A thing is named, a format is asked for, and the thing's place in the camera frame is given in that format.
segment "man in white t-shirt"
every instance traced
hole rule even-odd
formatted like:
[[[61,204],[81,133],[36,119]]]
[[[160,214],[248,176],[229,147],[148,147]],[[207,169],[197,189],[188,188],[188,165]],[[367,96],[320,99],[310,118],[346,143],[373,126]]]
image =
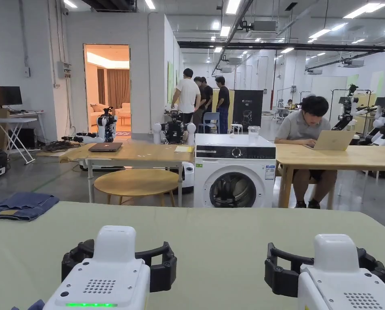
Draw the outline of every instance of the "man in white t-shirt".
[[[183,79],[179,81],[177,85],[171,105],[173,109],[175,102],[179,98],[178,110],[181,111],[181,121],[185,124],[191,122],[194,111],[196,111],[201,104],[201,92],[199,91],[198,85],[192,80],[193,74],[194,72],[190,68],[183,71]]]

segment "person sitting at desk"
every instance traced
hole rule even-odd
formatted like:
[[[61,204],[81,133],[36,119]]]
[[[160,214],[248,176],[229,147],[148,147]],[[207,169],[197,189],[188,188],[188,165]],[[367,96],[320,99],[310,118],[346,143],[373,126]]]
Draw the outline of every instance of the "person sitting at desk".
[[[279,99],[279,100],[278,100],[277,107],[288,108],[288,107],[284,106],[284,103],[283,103],[283,100],[282,100],[282,99]],[[279,116],[280,118],[284,118],[284,117],[286,117],[286,116],[288,116],[288,115],[289,115],[289,111],[283,110],[283,109],[279,109],[279,110],[278,110],[278,116]]]
[[[293,112],[283,120],[274,143],[315,145],[320,132],[331,129],[330,122],[323,118],[329,109],[325,98],[309,96],[302,100],[300,106],[300,111]],[[320,202],[336,183],[336,177],[337,171],[332,170],[294,170],[296,208],[306,208],[305,194],[310,178],[317,181],[317,186],[309,208],[319,209]]]

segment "laptop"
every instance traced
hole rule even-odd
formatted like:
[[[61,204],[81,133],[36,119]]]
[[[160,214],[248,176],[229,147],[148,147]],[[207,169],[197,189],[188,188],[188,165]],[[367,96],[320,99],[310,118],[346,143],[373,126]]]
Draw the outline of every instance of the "laptop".
[[[89,151],[90,152],[116,152],[121,147],[121,142],[105,142],[105,143],[96,143],[93,145]]]
[[[310,145],[305,147],[315,151],[345,151],[354,134],[353,131],[324,130],[313,147]]]

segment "round wooden stool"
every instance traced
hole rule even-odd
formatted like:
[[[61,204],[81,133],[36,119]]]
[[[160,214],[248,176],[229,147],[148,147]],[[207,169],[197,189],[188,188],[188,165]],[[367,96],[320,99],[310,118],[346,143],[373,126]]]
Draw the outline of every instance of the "round wooden stool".
[[[178,187],[178,174],[163,169],[128,169],[105,174],[95,180],[95,188],[107,193],[107,203],[111,195],[122,197],[144,197],[159,195],[161,206],[165,206],[164,193],[170,193],[175,207],[172,190]]]

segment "green led light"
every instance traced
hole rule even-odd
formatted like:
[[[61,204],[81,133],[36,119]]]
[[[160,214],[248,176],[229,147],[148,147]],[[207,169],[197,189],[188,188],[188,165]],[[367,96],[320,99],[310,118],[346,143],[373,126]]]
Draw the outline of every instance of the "green led light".
[[[71,303],[71,304],[66,304],[66,307],[104,307],[104,308],[113,308],[117,307],[117,304],[86,304],[86,303]]]

